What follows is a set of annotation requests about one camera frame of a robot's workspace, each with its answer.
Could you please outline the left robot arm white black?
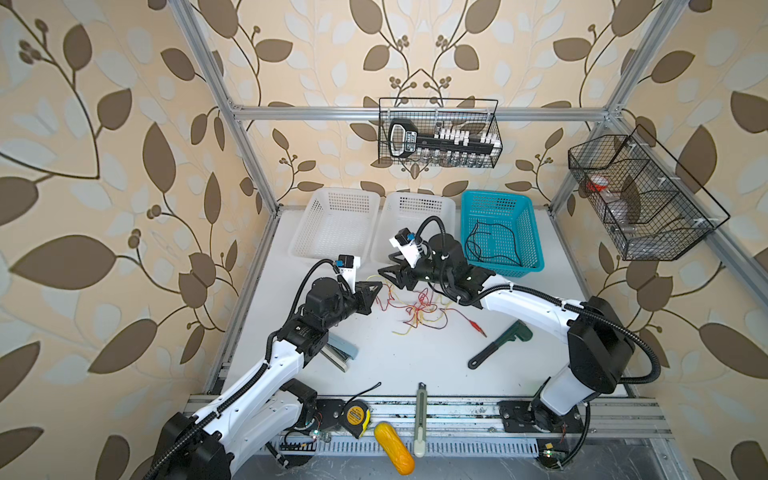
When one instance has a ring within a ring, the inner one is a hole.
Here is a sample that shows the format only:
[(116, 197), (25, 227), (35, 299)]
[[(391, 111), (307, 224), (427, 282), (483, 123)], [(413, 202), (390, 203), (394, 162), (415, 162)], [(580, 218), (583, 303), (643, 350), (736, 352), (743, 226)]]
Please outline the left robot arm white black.
[(230, 479), (279, 433), (315, 422), (313, 389), (298, 374), (327, 346), (330, 331), (355, 315), (368, 315), (382, 288), (359, 282), (360, 260), (320, 260), (331, 277), (302, 280), (286, 322), (267, 337), (262, 360), (210, 403), (177, 413), (161, 430), (147, 479)]

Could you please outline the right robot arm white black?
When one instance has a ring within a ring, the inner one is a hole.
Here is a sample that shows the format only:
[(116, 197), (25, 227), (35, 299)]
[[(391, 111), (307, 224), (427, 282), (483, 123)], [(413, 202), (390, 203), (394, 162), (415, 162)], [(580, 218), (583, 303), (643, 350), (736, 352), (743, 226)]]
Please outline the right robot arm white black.
[(420, 282), (464, 307), (500, 312), (559, 339), (569, 361), (537, 390), (523, 422), (540, 431), (561, 429), (579, 405), (615, 391), (618, 385), (644, 385), (661, 374), (658, 355), (638, 334), (604, 315), (602, 299), (565, 300), (514, 283), (465, 258), (460, 243), (438, 216), (415, 231), (403, 228), (389, 240), (391, 265), (379, 274), (396, 288)]

